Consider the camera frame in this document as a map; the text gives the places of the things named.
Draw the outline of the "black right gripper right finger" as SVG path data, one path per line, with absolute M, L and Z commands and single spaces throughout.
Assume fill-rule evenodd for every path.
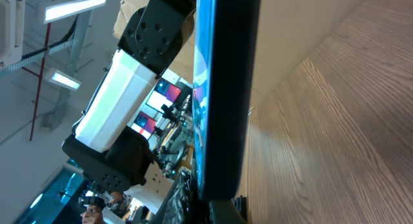
M 227 201 L 209 203 L 212 224 L 247 224 L 247 198 L 239 196 Z

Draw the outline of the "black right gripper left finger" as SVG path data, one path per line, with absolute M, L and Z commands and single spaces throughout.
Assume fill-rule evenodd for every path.
M 155 224 L 187 224 L 191 219 L 192 192 L 190 176 L 180 175 L 154 216 Z

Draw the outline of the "Galaxy smartphone blue screen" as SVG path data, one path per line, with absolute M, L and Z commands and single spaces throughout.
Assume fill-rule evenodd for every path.
M 241 178 L 260 0 L 197 0 L 193 76 L 196 178 L 205 201 Z

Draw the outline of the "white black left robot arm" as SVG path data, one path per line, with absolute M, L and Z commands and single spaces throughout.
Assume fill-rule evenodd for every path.
M 194 31 L 196 0 L 149 0 L 130 18 L 108 72 L 62 149 L 108 192 L 144 185 L 156 160 L 128 127 Z

